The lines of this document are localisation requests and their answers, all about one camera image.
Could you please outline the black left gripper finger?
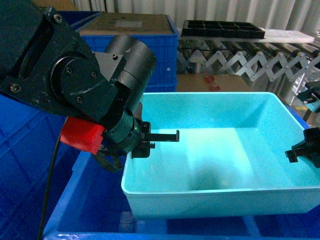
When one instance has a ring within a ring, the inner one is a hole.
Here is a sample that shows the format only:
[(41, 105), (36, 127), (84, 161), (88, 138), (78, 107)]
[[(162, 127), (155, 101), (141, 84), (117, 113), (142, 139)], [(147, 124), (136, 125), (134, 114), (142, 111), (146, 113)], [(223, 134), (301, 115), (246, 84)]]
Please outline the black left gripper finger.
[(177, 130), (174, 134), (147, 132), (144, 134), (144, 140), (149, 142), (179, 142), (180, 131)]
[(141, 148), (142, 149), (154, 149), (156, 147), (155, 143), (149, 142), (149, 141), (143, 141), (141, 142)]

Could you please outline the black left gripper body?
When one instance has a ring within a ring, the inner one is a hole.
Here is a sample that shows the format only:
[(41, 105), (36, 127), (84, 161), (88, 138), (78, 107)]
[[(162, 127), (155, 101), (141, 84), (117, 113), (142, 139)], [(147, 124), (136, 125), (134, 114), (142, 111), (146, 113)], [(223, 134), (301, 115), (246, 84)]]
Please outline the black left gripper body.
[(124, 117), (114, 128), (103, 134), (99, 153), (103, 156), (124, 156), (132, 153), (136, 158), (147, 158), (150, 149), (141, 148), (145, 133), (151, 133), (151, 123), (142, 119), (143, 104), (138, 103), (135, 112), (126, 110)]

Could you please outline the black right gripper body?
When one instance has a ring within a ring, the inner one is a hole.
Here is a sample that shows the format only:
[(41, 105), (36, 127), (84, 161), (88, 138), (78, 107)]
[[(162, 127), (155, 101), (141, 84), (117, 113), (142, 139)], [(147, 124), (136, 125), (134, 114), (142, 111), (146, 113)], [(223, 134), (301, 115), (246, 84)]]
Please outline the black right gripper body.
[(306, 155), (316, 168), (320, 167), (320, 128), (308, 128), (303, 131)]

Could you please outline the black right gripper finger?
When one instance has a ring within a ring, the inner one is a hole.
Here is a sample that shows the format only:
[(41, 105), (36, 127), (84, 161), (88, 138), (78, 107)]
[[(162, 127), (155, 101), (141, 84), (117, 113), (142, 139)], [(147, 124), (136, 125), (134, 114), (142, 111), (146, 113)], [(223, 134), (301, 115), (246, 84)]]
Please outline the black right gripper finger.
[(290, 150), (285, 151), (285, 156), (288, 158), (290, 163), (297, 163), (298, 158), (310, 161), (307, 150), (309, 150), (307, 144), (305, 142), (301, 142), (293, 145)]

